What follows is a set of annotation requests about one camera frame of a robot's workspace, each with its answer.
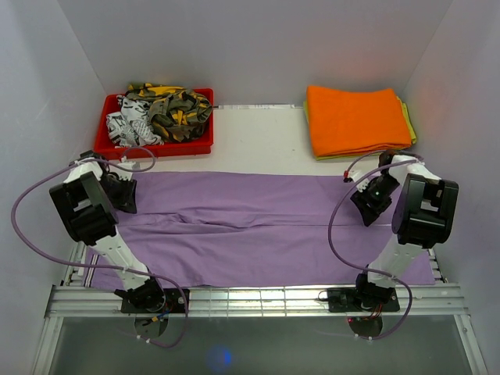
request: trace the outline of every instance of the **red plastic bin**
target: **red plastic bin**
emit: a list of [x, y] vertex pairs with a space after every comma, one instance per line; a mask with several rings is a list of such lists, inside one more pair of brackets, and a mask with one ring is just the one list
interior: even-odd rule
[[[197, 88], [194, 91], [204, 95], [213, 105], [213, 90], [211, 88]], [[119, 112], [120, 107], [116, 100], [118, 95], [108, 95], [102, 109], [99, 128], [94, 143], [94, 151], [104, 155], [107, 159], [119, 159], [127, 148], [116, 148], [108, 136], [108, 127], [106, 126], [106, 115]], [[200, 155], [209, 154], [213, 145], [213, 112], [210, 114], [207, 128], [201, 138], [186, 143], [165, 143], [164, 145], [145, 146], [151, 150], [154, 156], [175, 156], [175, 155]], [[127, 158], [148, 158], [149, 155], [142, 150], [131, 150]]]

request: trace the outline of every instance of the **purple fabric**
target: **purple fabric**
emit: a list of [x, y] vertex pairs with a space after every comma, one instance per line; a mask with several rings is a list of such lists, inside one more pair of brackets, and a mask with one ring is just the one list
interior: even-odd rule
[[[120, 212], [120, 233], [153, 273], [183, 287], [352, 284], [359, 273], [327, 243], [331, 210], [348, 188], [342, 177], [161, 172], [134, 178], [137, 214]], [[348, 200], [332, 232], [339, 252], [359, 265], [372, 262], [391, 236], [393, 209], [366, 228]], [[434, 284], [428, 255], [415, 259], [402, 279]], [[95, 270], [90, 285], [123, 287], [112, 270]]]

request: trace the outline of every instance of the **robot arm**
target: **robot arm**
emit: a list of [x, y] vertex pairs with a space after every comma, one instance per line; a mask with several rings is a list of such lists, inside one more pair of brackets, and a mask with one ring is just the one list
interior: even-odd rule
[[[369, 226], [389, 207], [391, 194], [402, 185], [392, 218], [393, 235], [382, 253], [368, 265], [395, 277], [400, 277], [419, 254], [448, 239], [459, 190], [457, 183], [432, 174], [413, 156], [384, 152], [379, 166], [411, 159], [416, 162], [384, 170], [370, 182], [362, 181], [351, 197]], [[356, 290], [364, 306], [388, 303], [394, 288], [395, 281], [379, 273], [361, 273], [356, 279]]]
[[[103, 159], [92, 152], [84, 159]], [[121, 163], [131, 169], [133, 163]], [[129, 249], [116, 229], [116, 209], [136, 213], [136, 181], [132, 173], [110, 171], [99, 162], [77, 162], [62, 184], [50, 189], [50, 195], [71, 238], [91, 246], [114, 266], [148, 272]], [[152, 277], [117, 270], [124, 290], [115, 294], [137, 309], [156, 312], [163, 308], [166, 297], [158, 281]]]

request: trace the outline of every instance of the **orange towel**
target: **orange towel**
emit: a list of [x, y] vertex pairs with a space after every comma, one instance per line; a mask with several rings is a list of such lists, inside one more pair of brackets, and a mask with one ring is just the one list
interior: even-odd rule
[[312, 150], [317, 158], [412, 145], [401, 103], [390, 88], [347, 92], [309, 86], [307, 106]]

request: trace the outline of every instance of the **blue light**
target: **blue light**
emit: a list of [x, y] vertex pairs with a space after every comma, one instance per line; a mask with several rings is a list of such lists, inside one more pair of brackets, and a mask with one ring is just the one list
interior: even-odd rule
[[231, 352], [223, 346], [210, 348], [206, 353], [207, 366], [213, 373], [224, 373], [229, 368], [232, 360]]

